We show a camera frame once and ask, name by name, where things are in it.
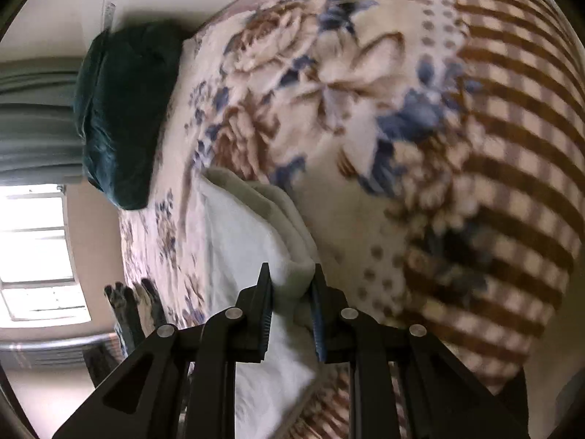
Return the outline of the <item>light green fleece pant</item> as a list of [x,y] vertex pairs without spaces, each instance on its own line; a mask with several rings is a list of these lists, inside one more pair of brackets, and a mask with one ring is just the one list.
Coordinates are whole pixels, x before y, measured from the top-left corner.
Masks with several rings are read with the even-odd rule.
[[233,306],[241,291],[256,285],[264,264],[273,284],[266,357],[236,367],[235,433],[284,438],[320,374],[309,308],[301,300],[315,272],[317,247],[283,189],[220,168],[207,169],[196,185],[209,313]]

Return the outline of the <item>dark clothes hanging stack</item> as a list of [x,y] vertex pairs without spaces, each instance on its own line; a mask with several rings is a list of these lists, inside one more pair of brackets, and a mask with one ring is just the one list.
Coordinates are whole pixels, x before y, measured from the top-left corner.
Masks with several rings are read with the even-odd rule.
[[148,278],[132,285],[122,282],[108,284],[103,293],[115,317],[114,330],[124,357],[167,323],[160,295]]

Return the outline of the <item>bright window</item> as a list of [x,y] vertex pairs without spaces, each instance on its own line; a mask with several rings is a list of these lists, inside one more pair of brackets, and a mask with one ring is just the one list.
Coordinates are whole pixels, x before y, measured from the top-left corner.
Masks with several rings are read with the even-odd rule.
[[45,328],[91,320],[75,277],[65,189],[1,188],[1,326]]

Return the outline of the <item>floral fleece bed blanket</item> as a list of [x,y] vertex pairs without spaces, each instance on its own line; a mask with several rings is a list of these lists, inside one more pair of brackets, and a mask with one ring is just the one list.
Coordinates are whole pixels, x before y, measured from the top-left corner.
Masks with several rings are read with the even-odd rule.
[[584,53],[550,0],[262,0],[184,43],[128,281],[203,323],[268,264],[269,351],[240,438],[344,438],[316,267],[350,306],[435,334],[492,393],[560,307],[584,242]]

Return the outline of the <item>grey green curtain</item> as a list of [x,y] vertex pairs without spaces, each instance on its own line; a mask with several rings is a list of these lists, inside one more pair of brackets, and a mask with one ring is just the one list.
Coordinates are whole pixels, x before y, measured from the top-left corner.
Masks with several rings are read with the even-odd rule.
[[82,179],[82,141],[73,117],[79,57],[1,64],[2,186]]

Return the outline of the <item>dark green velvet pillow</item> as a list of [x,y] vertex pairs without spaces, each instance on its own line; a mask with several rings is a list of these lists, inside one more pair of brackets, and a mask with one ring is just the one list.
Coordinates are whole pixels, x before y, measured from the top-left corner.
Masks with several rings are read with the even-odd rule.
[[148,204],[156,145],[187,38],[170,21],[106,30],[81,64],[73,113],[83,172],[120,209]]

